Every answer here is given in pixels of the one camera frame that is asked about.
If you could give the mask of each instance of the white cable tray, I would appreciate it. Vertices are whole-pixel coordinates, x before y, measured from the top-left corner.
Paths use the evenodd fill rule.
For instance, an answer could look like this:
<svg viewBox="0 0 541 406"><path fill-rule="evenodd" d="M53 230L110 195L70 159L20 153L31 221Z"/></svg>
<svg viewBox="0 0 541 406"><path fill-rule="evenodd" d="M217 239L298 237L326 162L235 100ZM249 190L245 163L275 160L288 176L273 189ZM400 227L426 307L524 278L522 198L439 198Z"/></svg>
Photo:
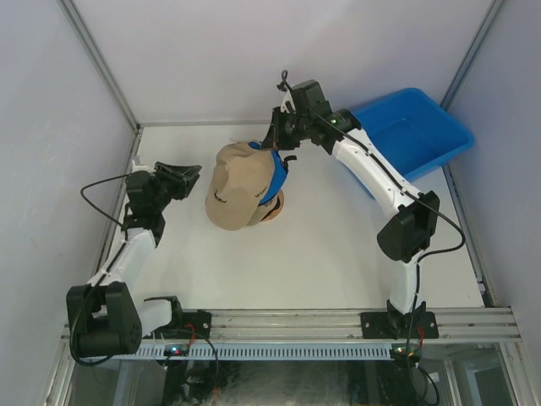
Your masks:
<svg viewBox="0 0 541 406"><path fill-rule="evenodd" d="M135 354L117 355L114 359L164 360L194 359L213 360L215 355L206 343L192 345L187 356L166 355L166 348L181 348L185 344L143 343ZM284 344L214 344L218 359L222 361L260 361L260 360L389 360L390 344L332 344L332 343L284 343Z"/></svg>

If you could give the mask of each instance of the white floor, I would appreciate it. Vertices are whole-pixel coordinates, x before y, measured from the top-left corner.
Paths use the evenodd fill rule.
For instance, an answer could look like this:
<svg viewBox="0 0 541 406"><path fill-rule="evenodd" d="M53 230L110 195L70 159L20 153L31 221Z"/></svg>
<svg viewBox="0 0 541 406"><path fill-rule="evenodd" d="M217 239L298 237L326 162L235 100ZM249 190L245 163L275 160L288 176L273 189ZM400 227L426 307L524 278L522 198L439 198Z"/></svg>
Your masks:
<svg viewBox="0 0 541 406"><path fill-rule="evenodd" d="M385 223L358 181L309 142L283 188L285 205L274 220L237 232L214 226L205 197L216 153L234 140L261 140L266 125L151 127L139 147L142 162L203 166L187 200L165 210L166 229L133 292L136 299L177 295L185 309L380 308L391 291L392 265L375 237ZM421 178L441 210L456 219L441 170ZM438 221L432 249L459 236ZM483 305L467 250L427 258L422 291L428 307Z"/></svg>

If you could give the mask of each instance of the tan bucket hat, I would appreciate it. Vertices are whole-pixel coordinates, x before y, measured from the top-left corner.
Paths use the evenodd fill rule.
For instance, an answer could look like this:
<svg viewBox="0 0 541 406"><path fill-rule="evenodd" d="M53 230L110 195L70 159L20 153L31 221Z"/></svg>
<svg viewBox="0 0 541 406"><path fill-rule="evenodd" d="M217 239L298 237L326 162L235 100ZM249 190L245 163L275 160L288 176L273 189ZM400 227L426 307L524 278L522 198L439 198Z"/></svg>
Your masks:
<svg viewBox="0 0 541 406"><path fill-rule="evenodd" d="M278 195L259 206L275 171L271 151L252 148L247 142L224 146L206 197L206 213L218 227L235 231L255 225L272 211Z"/></svg>

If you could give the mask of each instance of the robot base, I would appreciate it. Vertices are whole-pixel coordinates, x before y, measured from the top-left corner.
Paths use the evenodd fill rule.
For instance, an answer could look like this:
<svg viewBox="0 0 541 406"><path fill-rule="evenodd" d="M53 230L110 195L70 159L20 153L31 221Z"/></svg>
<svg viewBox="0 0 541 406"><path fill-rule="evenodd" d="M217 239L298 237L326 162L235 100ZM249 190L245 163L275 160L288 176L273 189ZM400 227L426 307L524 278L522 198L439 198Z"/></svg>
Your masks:
<svg viewBox="0 0 541 406"><path fill-rule="evenodd" d="M361 313L361 327L363 338L386 339L407 338L409 325L413 317L411 338L419 339L418 327L423 328L424 338L438 338L440 332L436 324L436 316L431 311L426 311L426 303L423 302L413 314L400 314L387 300L387 311L367 311Z"/></svg>

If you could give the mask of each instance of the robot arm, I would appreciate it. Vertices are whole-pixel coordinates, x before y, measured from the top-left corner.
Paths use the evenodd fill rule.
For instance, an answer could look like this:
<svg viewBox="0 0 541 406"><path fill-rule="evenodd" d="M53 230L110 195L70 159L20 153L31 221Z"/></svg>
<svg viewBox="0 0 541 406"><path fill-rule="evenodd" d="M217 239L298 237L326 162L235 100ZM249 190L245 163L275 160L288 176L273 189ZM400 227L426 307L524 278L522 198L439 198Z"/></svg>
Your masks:
<svg viewBox="0 0 541 406"><path fill-rule="evenodd" d="M183 316L177 298L152 298L135 304L130 291L165 227L162 212L171 200L188 197L200 166L157 163L153 173L126 177L129 202L123 219L120 248L82 286L66 296L72 355L80 358L132 354L142 337L160 326L178 325Z"/></svg>
<svg viewBox="0 0 541 406"><path fill-rule="evenodd" d="M391 330L395 336L401 335L409 317L424 312L417 260L435 232L440 200L434 192L422 194L406 181L348 110L332 112L318 82L309 80L292 88L287 71L281 78L278 89L286 94L281 106L273 110L262 147L291 150L302 140L311 140L348 167L376 199L388 220L378 233L378 245L400 264L387 309Z"/></svg>

